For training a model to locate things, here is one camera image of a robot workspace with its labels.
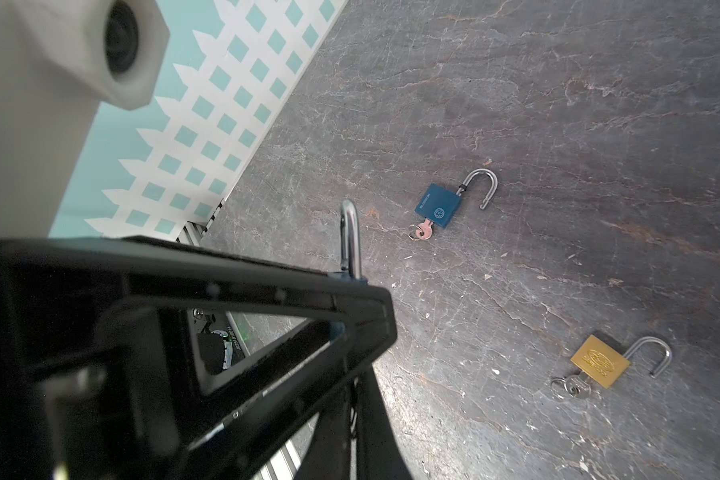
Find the large blue padlock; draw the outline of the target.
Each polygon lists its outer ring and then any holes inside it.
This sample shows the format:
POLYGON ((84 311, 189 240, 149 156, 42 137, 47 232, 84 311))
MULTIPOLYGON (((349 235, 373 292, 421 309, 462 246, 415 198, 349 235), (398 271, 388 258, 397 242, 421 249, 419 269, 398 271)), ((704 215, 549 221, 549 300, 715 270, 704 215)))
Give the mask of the large blue padlock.
POLYGON ((468 190, 472 181, 478 176, 485 176, 490 180, 490 188, 482 200, 479 208, 485 210, 498 190, 499 180, 495 172, 487 168, 478 168, 470 172, 455 191, 447 190, 438 184, 431 184, 419 200, 415 213, 425 219, 430 219, 435 226, 446 228, 453 216, 460 208, 463 194, 468 190))

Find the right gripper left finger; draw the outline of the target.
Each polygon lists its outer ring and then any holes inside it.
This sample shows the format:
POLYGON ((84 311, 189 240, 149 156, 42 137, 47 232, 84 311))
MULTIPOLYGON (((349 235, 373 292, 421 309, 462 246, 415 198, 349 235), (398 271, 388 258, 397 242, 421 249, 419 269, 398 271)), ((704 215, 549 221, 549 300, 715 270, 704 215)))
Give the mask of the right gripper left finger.
POLYGON ((350 383, 331 396, 319 412, 311 443, 295 479, 350 478, 354 390, 350 383))

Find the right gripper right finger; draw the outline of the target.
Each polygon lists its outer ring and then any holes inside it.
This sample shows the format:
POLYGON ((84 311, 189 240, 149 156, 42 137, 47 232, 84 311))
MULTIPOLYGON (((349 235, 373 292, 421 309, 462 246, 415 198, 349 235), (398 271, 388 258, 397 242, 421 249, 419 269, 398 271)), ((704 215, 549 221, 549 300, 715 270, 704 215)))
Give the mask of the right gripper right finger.
POLYGON ((357 478, 411 480, 372 367, 359 376, 356 392, 357 478))

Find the small blue padlock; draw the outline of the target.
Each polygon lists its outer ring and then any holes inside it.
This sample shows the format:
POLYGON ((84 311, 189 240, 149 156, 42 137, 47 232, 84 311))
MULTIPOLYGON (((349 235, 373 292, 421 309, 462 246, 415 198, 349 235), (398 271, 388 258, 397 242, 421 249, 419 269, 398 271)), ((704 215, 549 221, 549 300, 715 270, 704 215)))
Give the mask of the small blue padlock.
POLYGON ((341 271, 354 280, 362 280, 359 219, 355 204, 344 200, 340 209, 341 271))

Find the brass padlock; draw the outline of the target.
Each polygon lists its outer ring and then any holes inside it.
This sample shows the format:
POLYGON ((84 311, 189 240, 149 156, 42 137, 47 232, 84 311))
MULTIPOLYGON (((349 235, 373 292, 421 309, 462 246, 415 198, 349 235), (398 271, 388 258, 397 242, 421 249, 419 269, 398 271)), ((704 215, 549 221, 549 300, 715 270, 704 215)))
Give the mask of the brass padlock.
POLYGON ((653 344, 663 350, 660 362, 649 372, 657 378, 671 364, 673 352, 664 340, 655 336, 643 336, 633 342, 624 352, 619 353, 603 340, 590 335, 571 357, 571 362, 603 388, 610 388, 631 365, 631 358, 642 347, 653 344))

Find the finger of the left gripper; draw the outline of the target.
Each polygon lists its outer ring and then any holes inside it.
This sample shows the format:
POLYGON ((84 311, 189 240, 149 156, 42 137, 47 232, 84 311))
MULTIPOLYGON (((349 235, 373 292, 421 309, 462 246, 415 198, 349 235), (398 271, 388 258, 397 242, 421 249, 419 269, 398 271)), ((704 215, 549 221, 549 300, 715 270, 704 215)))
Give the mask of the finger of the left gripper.
POLYGON ((324 273, 146 237, 0 239, 0 285, 46 296, 114 287, 174 294, 180 335, 172 369, 180 425, 176 479, 250 479, 328 399, 354 385, 350 478, 356 475, 358 378, 397 337, 390 293, 324 273), (224 346, 191 311, 303 318, 262 350, 224 368, 224 346))

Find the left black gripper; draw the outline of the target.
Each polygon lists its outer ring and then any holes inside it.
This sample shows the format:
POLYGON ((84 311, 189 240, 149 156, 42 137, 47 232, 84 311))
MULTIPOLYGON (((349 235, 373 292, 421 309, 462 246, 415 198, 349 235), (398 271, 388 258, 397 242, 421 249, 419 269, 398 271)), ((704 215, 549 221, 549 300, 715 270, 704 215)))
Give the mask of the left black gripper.
POLYGON ((0 285, 0 479, 176 479, 174 294, 0 285))

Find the silver key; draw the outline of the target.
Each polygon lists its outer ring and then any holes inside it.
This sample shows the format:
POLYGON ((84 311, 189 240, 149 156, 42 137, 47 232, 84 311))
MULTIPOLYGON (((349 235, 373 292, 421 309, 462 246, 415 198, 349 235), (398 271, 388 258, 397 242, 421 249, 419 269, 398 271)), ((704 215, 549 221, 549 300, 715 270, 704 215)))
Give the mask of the silver key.
POLYGON ((408 237, 413 241, 426 241, 429 240, 433 235, 433 222, 430 219, 425 219, 423 222, 418 224, 414 230, 408 234, 408 237))

